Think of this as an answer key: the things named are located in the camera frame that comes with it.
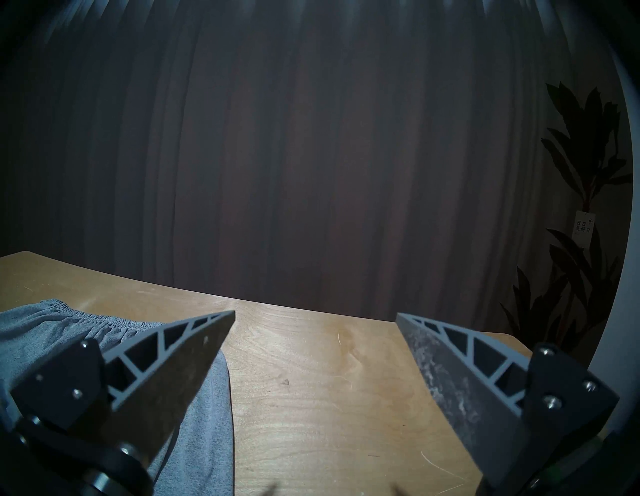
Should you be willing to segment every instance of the gray shorts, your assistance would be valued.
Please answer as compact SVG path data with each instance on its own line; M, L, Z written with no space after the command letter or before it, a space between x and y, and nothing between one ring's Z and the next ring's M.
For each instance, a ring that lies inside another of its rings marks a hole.
M19 415L9 391L33 362L53 356L78 339L93 338L104 352L155 325L158 323L85 314L60 300L43 300L1 312L0 416L5 428L11 430ZM229 374L222 351L179 429L167 440L148 472L156 480L156 495L233 494L234 430Z

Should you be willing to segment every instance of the wooden table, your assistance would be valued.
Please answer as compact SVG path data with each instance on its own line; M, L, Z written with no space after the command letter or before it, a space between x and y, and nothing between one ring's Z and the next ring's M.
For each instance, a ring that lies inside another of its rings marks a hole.
M29 252L0 259L0 311L48 298L140 321L236 311L222 349L237 495L274 486L276 495L476 490L481 474L432 400L395 323L158 286ZM514 337L493 336L530 356Z

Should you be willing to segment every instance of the dark leaf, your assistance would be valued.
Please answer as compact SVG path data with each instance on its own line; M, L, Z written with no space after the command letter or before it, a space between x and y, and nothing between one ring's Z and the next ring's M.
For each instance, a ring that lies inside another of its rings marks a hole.
M580 134L584 114L577 98L562 82L557 87L548 84L547 91L554 107L563 117L564 125L566 130L569 131L569 135L572 138L577 137Z
M589 245L589 258L591 258L591 270L596 279L602 277L602 249L600 247L600 234L598 228L593 227L591 244Z
M522 291L519 288L512 286L513 294L516 297L516 310L518 313L518 322L520 323L520 327L524 325L529 317L529 304L525 303L524 298L522 297Z
M553 141L548 140L546 138L542 138L540 141L542 141L542 144L544 145L544 147L551 154L551 158L554 161L554 165L556 166L556 169L558 169L558 172L564 179L564 182L567 183L569 188L571 188L576 193L578 193L578 195L580 195L580 197L582 198L582 192L580 191L580 188L578 187L578 183L575 181L573 174L571 174L571 170L569 169L569 166L567 165L566 160L564 159L562 153L560 153L560 151L556 148L556 146L553 144Z
M520 328L518 327L518 325L516 324L516 319L513 318L513 315L511 315L511 312L509 310L507 310L506 308L504 308L503 304L500 304L500 306L502 307L502 309L504 310L504 313L507 315L507 320L509 321L509 327L511 328L511 332L513 333L513 335L515 337L519 337L520 335Z
M618 129L620 129L620 112L616 113L616 121L613 125L613 139L616 142L616 155L618 155Z
M569 329L567 329L566 334L564 335L564 339L562 341L562 350L565 353L570 353L571 351L573 351L573 349L578 346L578 343L580 342L580 338L581 336L578 334L577 331L577 322L575 321L575 319L571 322L571 325L569 326Z
M587 101L584 104L584 116L594 122L602 118L602 100L600 100L598 88L593 88L591 93L589 93Z
M618 177L613 177L607 181L607 184L628 184L634 181L633 174L624 174L619 175Z
M587 262L587 259L584 256L584 252L582 248L580 248L573 239L568 237L564 232L556 231L555 229L547 229L553 236L560 242L563 248L571 255L571 258L578 265L580 270L584 273L587 280L591 283L595 283L595 279L593 276L593 272L591 270L591 266Z
M547 332L547 337L545 338L546 342L549 343L556 343L556 339L558 337L558 326L560 325L560 320L562 319L562 316L558 315L553 322L551 322L551 325L549 326L549 331Z
M547 292L542 296L538 296L533 305L531 305L529 318L526 322L527 325L525 328L521 328L522 335L527 341L523 341L523 344L528 348L534 346L537 342L543 341L547 335L549 318L560 301L567 281L567 276L560 276L547 289Z
M611 157L609 159L608 165L598 172L598 177L595 181L595 189L593 190L593 194L591 195L591 197L593 198L594 196L596 196L600 192L602 187L607 184L607 180L620 169L622 169L626 163L627 161L624 159L619 159L616 156Z
M610 280L602 280L593 286L587 305L587 323L590 327L609 317L615 296L616 288Z
M518 269L518 288L520 289L520 294L522 296L522 301L524 306L529 309L531 306L531 284L529 284L529 279L525 276L524 272L517 267Z
M608 179L622 169L626 163L627 161L625 159L619 159L614 155L607 161L607 166L598 173L598 177Z
M607 279L607 280L611 279L611 277L613 276L613 273L616 271L616 267L618 267L619 263L620 263L620 259L616 255L616 258L614 258L613 262L611 262L611 267L609 267L609 264L607 264L607 273L604 276L605 279Z
M564 291L564 288L566 287L566 284L568 281L569 281L569 278L567 276L560 276L558 279L554 281L554 283L549 287L549 289L547 289L547 292L542 296L542 299L544 302L544 310L548 314L547 320L545 321L545 326L546 326L546 323L548 322L548 318L551 316L551 312L553 312L553 309L560 302L560 298L562 297L562 292Z
M618 155L618 129L620 127L620 112L618 106L612 102L604 104L602 110L602 122L605 129L613 131L613 139L616 142L616 155Z
M611 134L611 126L602 118L602 101L598 88L593 88L584 105L585 147L591 149L589 162L591 171L596 173L600 162L604 160L605 147Z
M571 138L569 138L569 136L567 136L565 133L558 131L557 129L554 129L552 127L547 127L547 130L553 135L556 141L560 143L560 146L564 150L564 154L566 155L569 163L573 166L575 171L579 175L580 173L585 172L583 170L584 167L582 167L580 154L579 152L577 152L577 150L574 149Z
M584 282L578 265L566 251L552 244L549 245L549 255L551 255L551 259L558 268L569 278L569 284L571 284L571 289L576 298L580 300L584 308L587 308L587 294L584 290Z

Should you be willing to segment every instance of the plant stem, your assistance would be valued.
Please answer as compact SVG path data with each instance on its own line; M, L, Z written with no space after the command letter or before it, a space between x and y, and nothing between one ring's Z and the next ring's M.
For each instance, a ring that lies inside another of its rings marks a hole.
M566 300L566 305L564 306L564 312L562 314L562 319L560 320L560 325L558 326L558 332L556 335L556 344L558 346L562 346L562 341L564 341L564 335L566 334L567 322L569 321L569 313L571 313L571 307L573 305L573 297L575 293L573 289L569 292L569 299Z

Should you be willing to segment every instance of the elastic waistband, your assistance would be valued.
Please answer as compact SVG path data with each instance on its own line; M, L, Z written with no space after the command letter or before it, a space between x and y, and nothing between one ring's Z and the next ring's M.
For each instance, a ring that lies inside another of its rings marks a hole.
M80 310L75 310L71 308L64 301L61 301L61 300L42 300L41 303L49 305L51 310L55 312L68 314L70 316L77 317L84 321L112 324L113 326L116 326L116 327L126 327L130 329L133 328L137 330L143 330L143 329L149 329L150 327L156 327L156 326L162 325L162 322L130 321L128 319L122 319L120 317L87 314L86 312L81 312Z

